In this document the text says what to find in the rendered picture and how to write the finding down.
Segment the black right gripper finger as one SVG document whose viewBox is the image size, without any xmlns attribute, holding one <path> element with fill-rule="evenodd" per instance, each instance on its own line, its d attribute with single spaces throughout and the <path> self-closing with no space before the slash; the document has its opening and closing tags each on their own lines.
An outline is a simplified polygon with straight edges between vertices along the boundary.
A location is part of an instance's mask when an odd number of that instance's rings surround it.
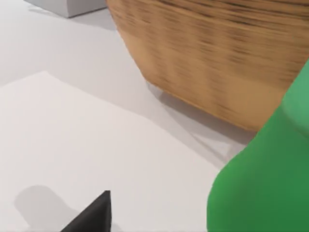
<svg viewBox="0 0 309 232">
<path fill-rule="evenodd" d="M 111 232 L 111 191 L 101 193 L 60 232 Z"/>
</svg>

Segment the green bottle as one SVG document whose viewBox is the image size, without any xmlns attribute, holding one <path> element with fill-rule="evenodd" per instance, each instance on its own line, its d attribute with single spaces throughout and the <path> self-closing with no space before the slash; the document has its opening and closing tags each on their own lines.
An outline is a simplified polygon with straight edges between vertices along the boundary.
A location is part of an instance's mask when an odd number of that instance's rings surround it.
<svg viewBox="0 0 309 232">
<path fill-rule="evenodd" d="M 309 59 L 262 129 L 218 173 L 208 232 L 309 232 Z"/>
</svg>

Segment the woven wicker basket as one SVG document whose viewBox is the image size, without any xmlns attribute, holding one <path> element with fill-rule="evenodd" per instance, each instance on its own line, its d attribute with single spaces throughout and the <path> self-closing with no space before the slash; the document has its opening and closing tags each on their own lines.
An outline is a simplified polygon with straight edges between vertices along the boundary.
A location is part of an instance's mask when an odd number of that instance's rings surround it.
<svg viewBox="0 0 309 232">
<path fill-rule="evenodd" d="M 309 59 L 309 0 L 106 0 L 142 76 L 259 130 Z"/>
</svg>

